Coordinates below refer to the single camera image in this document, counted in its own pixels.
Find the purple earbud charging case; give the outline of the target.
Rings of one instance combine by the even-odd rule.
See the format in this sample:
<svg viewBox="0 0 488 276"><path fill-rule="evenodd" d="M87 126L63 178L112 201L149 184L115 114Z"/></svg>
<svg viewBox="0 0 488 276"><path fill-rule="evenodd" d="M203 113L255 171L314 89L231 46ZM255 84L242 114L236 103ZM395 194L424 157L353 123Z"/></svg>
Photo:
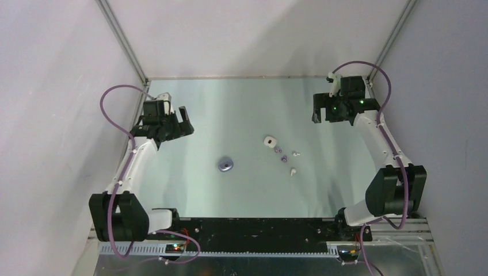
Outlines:
<svg viewBox="0 0 488 276"><path fill-rule="evenodd" d="M224 156L218 161L218 170L220 172L228 172L234 167L234 161L228 157Z"/></svg>

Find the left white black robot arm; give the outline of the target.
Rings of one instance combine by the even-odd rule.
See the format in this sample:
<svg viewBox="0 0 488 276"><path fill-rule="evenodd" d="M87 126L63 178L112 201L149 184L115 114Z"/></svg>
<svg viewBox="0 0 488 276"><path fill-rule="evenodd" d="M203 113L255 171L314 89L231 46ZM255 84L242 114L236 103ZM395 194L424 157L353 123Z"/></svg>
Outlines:
<svg viewBox="0 0 488 276"><path fill-rule="evenodd" d="M177 114L169 100L149 100L130 130L131 139L115 179L102 193L92 194L89 209L98 240L102 242L142 242L160 231L167 239L176 239L182 224L171 208L150 207L142 202L145 171L155 158L161 143L194 133L186 107Z"/></svg>

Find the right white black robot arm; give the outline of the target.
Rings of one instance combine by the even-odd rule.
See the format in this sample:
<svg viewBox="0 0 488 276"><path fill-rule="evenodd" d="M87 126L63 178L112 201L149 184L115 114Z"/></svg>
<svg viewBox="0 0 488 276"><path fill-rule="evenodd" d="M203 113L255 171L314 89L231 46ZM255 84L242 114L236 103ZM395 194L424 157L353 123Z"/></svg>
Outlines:
<svg viewBox="0 0 488 276"><path fill-rule="evenodd" d="M386 218L403 223L420 207L427 172L416 166L393 138L380 104L368 98L369 86L363 76L341 76L329 73L328 93L313 95L312 122L348 122L357 129L372 157L377 173L365 192L364 200L345 208L338 215L335 234L350 240L358 227Z"/></svg>

